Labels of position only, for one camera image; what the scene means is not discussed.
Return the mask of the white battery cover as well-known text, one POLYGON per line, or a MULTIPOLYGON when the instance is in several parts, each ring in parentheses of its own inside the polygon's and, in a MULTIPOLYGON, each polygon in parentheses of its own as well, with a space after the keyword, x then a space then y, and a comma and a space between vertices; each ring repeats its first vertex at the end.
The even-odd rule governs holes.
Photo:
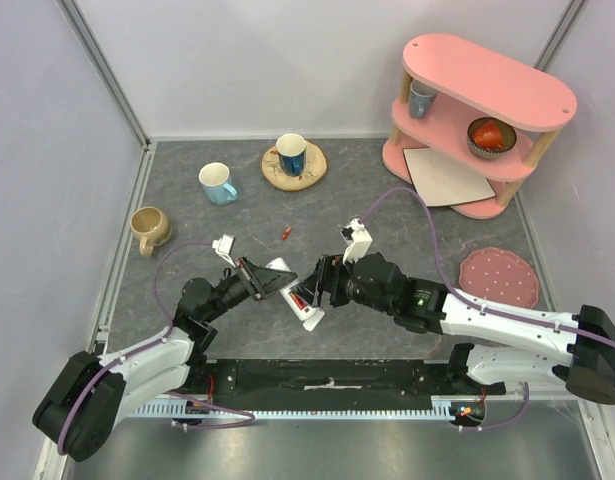
POLYGON ((303 321, 303 328, 309 332, 313 331, 325 316, 325 312, 320 308, 311 309, 310 312, 312 315, 303 321))

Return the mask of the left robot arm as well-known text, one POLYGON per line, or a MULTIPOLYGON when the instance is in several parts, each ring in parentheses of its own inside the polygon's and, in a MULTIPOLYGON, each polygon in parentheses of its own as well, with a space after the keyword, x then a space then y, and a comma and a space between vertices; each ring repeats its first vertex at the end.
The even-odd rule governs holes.
POLYGON ((106 442, 127 415, 180 388, 195 393, 206 382, 205 351, 215 338, 216 320, 242 302, 263 300, 297 279, 288 268, 236 259, 216 285, 189 280, 175 315, 160 333, 115 354, 81 351, 69 358, 41 400, 33 425, 62 455, 80 462, 106 442))

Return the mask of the white remote control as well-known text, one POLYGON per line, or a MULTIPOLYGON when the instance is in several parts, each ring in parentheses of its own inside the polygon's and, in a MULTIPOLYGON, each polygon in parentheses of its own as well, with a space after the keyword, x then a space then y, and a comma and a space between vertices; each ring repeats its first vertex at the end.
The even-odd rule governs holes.
POLYGON ((299 282, 294 280, 284 287, 280 291, 280 294, 301 322, 303 328, 307 331, 313 331, 324 318, 325 312, 320 307, 314 307, 298 294, 298 284, 299 282))

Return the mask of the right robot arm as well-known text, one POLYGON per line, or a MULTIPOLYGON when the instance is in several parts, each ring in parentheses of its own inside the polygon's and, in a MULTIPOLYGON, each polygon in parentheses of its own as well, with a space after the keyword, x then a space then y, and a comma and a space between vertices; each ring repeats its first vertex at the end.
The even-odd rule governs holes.
POLYGON ((333 308, 355 302, 410 332, 468 336, 508 347, 507 353, 463 348, 459 360, 444 371, 447 386, 456 393, 468 393, 478 384, 559 380, 579 398, 615 405, 615 325, 598 307, 584 305, 574 314, 490 302, 409 277, 379 253, 354 263, 323 256, 295 291, 315 306, 324 295, 333 308))

